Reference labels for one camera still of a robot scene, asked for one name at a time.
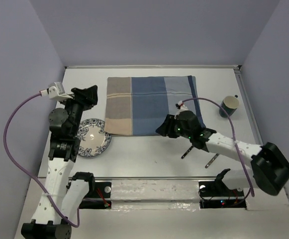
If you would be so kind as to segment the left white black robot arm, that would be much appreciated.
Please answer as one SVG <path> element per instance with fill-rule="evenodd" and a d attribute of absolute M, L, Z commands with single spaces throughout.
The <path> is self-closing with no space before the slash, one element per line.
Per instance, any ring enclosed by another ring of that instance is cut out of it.
<path fill-rule="evenodd" d="M 50 148 L 45 183 L 39 183 L 43 193 L 29 223 L 24 223 L 21 234 L 26 239 L 69 239 L 73 227 L 80 220 L 79 206 L 84 197 L 95 192 L 95 178 L 92 173 L 78 172 L 69 181 L 69 174 L 76 162 L 80 139 L 78 129 L 84 111 L 97 105 L 97 86 L 85 89 L 73 88 L 65 94 L 53 86 L 48 95 L 64 105 L 55 108 L 48 116 Z"/>

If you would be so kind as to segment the dark green white mug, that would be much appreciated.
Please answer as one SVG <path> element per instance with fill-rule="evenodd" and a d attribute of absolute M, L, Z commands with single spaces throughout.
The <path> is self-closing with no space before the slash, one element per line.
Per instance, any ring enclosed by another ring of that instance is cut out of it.
<path fill-rule="evenodd" d="M 221 108 L 219 109 L 219 115 L 222 118 L 227 118 L 227 116 L 232 116 L 240 105 L 237 95 L 227 96 L 223 99 L 221 103 Z"/>

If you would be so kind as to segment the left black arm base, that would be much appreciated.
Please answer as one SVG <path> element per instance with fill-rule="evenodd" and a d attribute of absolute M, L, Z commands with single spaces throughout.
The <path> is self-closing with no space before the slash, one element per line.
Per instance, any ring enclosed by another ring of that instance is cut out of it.
<path fill-rule="evenodd" d="M 71 184 L 77 180 L 83 180 L 89 183 L 89 191 L 82 199 L 79 209 L 104 210 L 111 209 L 111 182 L 96 182 L 95 177 L 89 172 L 77 172 L 70 180 L 67 190 Z"/>

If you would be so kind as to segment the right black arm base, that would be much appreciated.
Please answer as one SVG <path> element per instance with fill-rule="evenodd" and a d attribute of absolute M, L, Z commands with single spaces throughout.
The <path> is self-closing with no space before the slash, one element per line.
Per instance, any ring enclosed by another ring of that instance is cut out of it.
<path fill-rule="evenodd" d="M 230 169 L 224 169 L 213 181 L 199 183 L 198 195 L 202 209 L 244 208 L 244 193 L 236 189 L 228 189 L 223 183 L 224 176 Z"/>

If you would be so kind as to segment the silver fork black handle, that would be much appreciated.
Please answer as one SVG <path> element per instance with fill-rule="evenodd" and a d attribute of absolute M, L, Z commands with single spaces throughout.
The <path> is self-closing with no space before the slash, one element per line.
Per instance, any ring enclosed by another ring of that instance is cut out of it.
<path fill-rule="evenodd" d="M 181 156 L 181 159 L 184 159 L 190 152 L 191 150 L 193 149 L 194 147 L 191 146 L 182 156 Z"/>

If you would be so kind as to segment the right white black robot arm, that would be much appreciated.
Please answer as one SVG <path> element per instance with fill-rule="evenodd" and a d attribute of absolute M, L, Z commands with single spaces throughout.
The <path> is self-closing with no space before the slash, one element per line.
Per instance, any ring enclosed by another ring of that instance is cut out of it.
<path fill-rule="evenodd" d="M 258 145 L 234 140 L 201 126 L 191 111 L 167 115 L 156 133 L 169 138 L 187 138 L 197 149 L 240 162 L 242 171 L 227 168 L 217 175 L 214 189 L 219 195 L 226 195 L 233 189 L 259 188 L 276 196 L 289 180 L 289 162 L 275 144 Z"/>

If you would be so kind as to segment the blue floral white plate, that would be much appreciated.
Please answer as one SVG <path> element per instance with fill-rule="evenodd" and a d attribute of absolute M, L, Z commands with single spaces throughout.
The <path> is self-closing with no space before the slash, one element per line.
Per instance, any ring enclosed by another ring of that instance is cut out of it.
<path fill-rule="evenodd" d="M 86 119 L 79 125 L 77 137 L 81 141 L 78 155 L 95 157 L 103 153 L 110 145 L 112 135 L 105 132 L 105 122 L 101 119 Z"/>

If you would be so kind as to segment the blue beige checked cloth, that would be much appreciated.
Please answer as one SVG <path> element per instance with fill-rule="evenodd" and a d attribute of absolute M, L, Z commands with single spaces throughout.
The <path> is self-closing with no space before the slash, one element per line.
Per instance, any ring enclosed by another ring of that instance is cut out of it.
<path fill-rule="evenodd" d="M 186 107 L 203 122 L 196 100 L 194 76 L 109 77 L 105 110 L 105 132 L 124 136 L 151 136 L 166 115 L 177 113 L 176 104 Z"/>

